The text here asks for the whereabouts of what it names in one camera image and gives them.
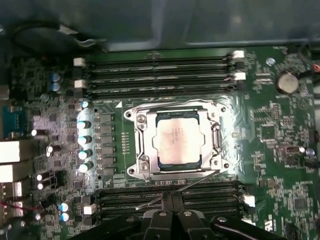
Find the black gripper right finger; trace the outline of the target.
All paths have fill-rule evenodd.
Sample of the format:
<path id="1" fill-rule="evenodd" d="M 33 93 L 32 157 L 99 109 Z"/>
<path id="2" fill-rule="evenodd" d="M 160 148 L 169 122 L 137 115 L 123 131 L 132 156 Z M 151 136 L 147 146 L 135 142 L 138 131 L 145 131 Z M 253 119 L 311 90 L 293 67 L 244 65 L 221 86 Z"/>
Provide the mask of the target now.
<path id="1" fill-rule="evenodd" d="M 172 194 L 173 212 L 190 240 L 279 240 L 281 237 L 241 219 L 217 215 L 210 222 L 195 210 L 185 209 L 181 193 Z"/>

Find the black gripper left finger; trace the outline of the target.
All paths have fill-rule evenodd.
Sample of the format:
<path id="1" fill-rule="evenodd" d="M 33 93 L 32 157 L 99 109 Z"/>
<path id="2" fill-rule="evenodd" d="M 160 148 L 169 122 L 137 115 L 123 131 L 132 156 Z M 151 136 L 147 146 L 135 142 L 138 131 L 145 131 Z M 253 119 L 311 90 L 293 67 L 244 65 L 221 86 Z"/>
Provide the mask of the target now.
<path id="1" fill-rule="evenodd" d="M 161 209 L 146 211 L 143 217 L 123 214 L 73 236 L 72 240 L 169 240 L 173 222 L 170 192 L 161 197 Z"/>

